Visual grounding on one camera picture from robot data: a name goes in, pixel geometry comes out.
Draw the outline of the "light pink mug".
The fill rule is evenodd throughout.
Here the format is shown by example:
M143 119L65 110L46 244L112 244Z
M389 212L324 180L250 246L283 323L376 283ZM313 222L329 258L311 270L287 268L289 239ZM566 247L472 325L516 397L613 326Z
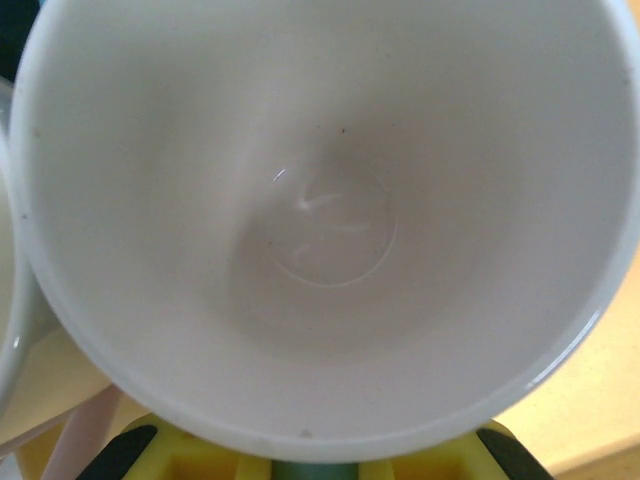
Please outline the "light pink mug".
M0 77L0 175L9 189L8 130L13 88ZM46 327L38 314L47 307L26 255L19 246L20 229L15 213L12 220L13 292L9 320L0 346L0 416L15 389L29 350ZM121 392L109 386L76 407L58 438L39 480L75 480L100 452L117 410Z

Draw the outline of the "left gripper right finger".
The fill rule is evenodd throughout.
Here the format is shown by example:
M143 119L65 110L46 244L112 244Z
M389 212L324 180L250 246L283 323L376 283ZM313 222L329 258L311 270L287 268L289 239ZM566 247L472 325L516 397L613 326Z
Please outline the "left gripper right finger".
M492 420L426 450L363 462L358 480L550 480L550 473L509 429Z

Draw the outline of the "light blue mug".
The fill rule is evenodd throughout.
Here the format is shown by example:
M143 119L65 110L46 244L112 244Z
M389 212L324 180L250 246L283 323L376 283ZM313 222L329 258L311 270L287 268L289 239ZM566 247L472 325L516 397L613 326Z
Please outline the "light blue mug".
M64 329L244 453L376 460L543 382L640 241L627 0L46 0L13 91Z

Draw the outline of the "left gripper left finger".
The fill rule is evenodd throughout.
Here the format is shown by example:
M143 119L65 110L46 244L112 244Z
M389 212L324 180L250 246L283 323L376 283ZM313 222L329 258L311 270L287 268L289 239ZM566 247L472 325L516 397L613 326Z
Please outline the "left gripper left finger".
M271 480L271 461L204 441L160 420L114 437L76 480Z

